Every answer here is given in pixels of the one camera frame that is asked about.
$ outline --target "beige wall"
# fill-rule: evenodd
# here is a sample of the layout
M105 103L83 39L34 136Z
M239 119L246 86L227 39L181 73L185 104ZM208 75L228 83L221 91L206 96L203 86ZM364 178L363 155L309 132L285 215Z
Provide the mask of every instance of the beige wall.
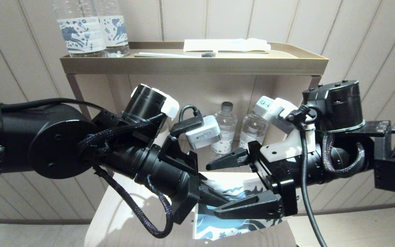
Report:
M294 44L330 59L322 83L361 81L367 120L395 125L395 0L121 0L130 41L181 41L185 38L262 38ZM49 0L0 0L0 102L20 103L48 97L73 97L59 58L67 54ZM161 90L186 96L191 75L84 75L105 90L88 97L121 110L132 86L150 81ZM227 97L242 97L250 85L242 77L205 77L204 84L231 86ZM113 91L107 88L108 81ZM300 91L279 83L287 97ZM206 102L213 113L218 104ZM238 100L240 118L247 107ZM395 203L395 193L374 188L372 172L311 186L316 211ZM92 172L66 180L48 180L33 172L0 176L0 219L91 219L105 191Z

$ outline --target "beige tray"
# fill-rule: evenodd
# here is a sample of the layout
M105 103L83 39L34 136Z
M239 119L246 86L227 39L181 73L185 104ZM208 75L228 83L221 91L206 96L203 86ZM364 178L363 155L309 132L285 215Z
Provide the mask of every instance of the beige tray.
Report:
M155 52L200 57L183 52L183 42L130 42L125 58L61 58L66 74L252 74L323 75L328 59L290 44L270 42L268 54L219 53L215 58L135 58Z

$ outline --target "plastic water bottle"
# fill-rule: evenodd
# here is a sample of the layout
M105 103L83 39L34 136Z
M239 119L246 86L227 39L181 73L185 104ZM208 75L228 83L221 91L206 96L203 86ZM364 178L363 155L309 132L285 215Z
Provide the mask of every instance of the plastic water bottle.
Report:
M51 0L71 57L105 57L100 23L92 0Z
M232 103L222 103L221 110L215 114L220 128L220 141L211 145L213 154L220 158L231 152L232 140L236 130L237 117L232 113Z
M240 132L239 147L249 151L248 142L258 141L262 144L268 127L269 123L254 112L246 115Z
M119 0L97 0L97 9L108 57L128 56L130 48Z

